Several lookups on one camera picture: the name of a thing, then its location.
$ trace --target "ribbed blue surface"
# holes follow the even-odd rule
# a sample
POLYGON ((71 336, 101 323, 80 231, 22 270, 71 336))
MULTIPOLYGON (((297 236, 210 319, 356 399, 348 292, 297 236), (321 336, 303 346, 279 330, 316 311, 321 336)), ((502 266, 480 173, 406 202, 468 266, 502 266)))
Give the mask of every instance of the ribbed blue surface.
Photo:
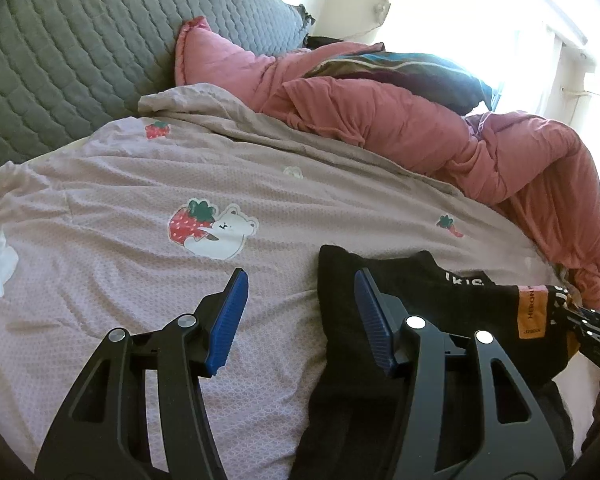
POLYGON ((390 376, 397 367, 392 334, 362 270, 356 272, 354 295, 376 364, 390 376))
POLYGON ((246 272, 241 272, 211 329, 209 355, 205 361, 206 370, 211 375, 218 373, 218 368, 226 363, 248 295, 249 279, 246 272))

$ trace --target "bear hugging strawberry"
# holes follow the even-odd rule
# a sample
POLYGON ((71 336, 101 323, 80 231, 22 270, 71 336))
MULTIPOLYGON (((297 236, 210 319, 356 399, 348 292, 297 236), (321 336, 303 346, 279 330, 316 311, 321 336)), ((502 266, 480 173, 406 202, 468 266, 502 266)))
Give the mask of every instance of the bear hugging strawberry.
POLYGON ((208 235, 201 227, 211 227, 215 221, 216 210, 206 200, 191 200, 188 205, 178 209, 169 222, 169 238, 177 244, 184 245, 184 240, 193 236, 194 240, 202 240, 208 235))
POLYGON ((156 139, 165 137, 169 133, 169 125, 164 121, 155 121, 154 124, 148 124, 144 127, 147 139, 156 139))
POLYGON ((456 226, 454 225, 454 219, 451 218, 449 215, 442 215, 436 225, 438 227, 442 227, 443 229, 448 230, 456 238, 462 238, 464 236, 460 231, 456 229, 456 226))

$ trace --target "headboard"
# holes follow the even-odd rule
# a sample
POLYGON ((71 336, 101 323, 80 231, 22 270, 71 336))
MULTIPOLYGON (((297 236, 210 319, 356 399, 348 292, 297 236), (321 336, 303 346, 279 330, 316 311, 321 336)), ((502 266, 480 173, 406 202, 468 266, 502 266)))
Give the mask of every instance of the headboard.
POLYGON ((24 162, 173 86, 184 20, 257 54, 302 46, 313 19, 281 0, 0 0, 0 166, 24 162))

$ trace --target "pink bed sheet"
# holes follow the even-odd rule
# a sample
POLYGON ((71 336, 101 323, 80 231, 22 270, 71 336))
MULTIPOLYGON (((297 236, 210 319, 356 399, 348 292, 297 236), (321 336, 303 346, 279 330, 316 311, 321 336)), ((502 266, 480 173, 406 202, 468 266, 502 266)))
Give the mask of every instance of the pink bed sheet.
POLYGON ((382 48, 343 42, 257 57, 197 18, 178 37, 176 83, 215 84, 295 129, 361 146, 454 184, 517 224, 549 261, 570 269, 585 304, 600 308, 600 183, 576 132, 518 112, 464 119, 371 80, 302 78, 328 57, 382 48))

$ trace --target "orange label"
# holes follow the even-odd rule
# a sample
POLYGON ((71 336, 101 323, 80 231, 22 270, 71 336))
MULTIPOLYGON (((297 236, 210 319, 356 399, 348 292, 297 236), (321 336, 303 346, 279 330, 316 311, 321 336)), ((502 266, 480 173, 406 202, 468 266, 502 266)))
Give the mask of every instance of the orange label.
POLYGON ((546 333, 546 304, 549 292, 545 286, 518 286, 518 336, 536 339, 546 333))

